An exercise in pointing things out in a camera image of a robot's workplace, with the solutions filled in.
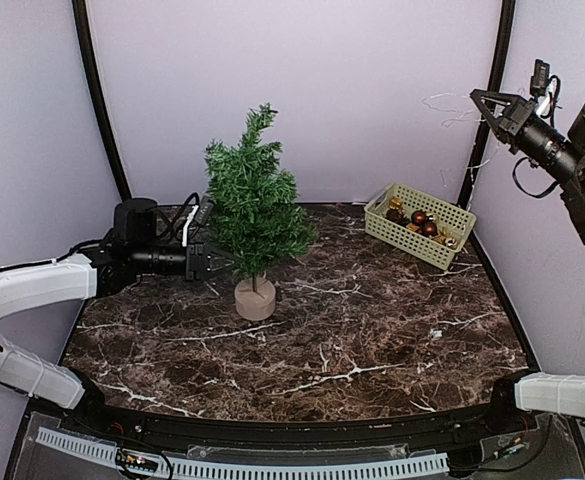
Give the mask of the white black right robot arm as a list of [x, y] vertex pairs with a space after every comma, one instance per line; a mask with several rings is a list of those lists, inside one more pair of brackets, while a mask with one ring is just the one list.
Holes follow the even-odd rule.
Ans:
[[[500, 142], [513, 153], [523, 152], [526, 160], [552, 177], [585, 245], [585, 103], [562, 136], [538, 116], [535, 99], [480, 89], [470, 97]], [[502, 377], [494, 383], [482, 424], [489, 432], [502, 434], [525, 411], [585, 420], [585, 375], [520, 372]]]

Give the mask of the small green christmas tree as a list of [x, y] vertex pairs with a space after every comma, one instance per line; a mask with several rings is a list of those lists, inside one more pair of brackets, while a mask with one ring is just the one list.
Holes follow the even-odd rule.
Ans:
[[306, 254], [316, 238], [306, 211], [296, 203], [296, 178], [281, 167], [282, 143], [263, 139], [277, 114], [271, 104], [261, 104], [248, 111], [236, 144], [214, 139], [204, 150], [207, 193], [214, 204], [211, 239], [238, 258], [235, 308], [249, 321], [265, 320], [275, 311], [276, 287], [267, 270]]

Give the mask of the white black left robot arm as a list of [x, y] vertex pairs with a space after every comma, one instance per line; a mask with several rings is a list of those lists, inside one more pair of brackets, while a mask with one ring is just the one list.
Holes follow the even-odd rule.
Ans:
[[[0, 319], [56, 303], [111, 296], [142, 275], [203, 281], [230, 270], [238, 259], [208, 241], [189, 238], [190, 226], [206, 225], [213, 205], [191, 195], [181, 241], [173, 221], [156, 201], [131, 198], [114, 210], [113, 226], [98, 240], [84, 241], [67, 254], [39, 262], [0, 267]], [[99, 390], [88, 379], [42, 359], [0, 335], [0, 384], [65, 410], [92, 436], [113, 427], [112, 412], [90, 396]]]

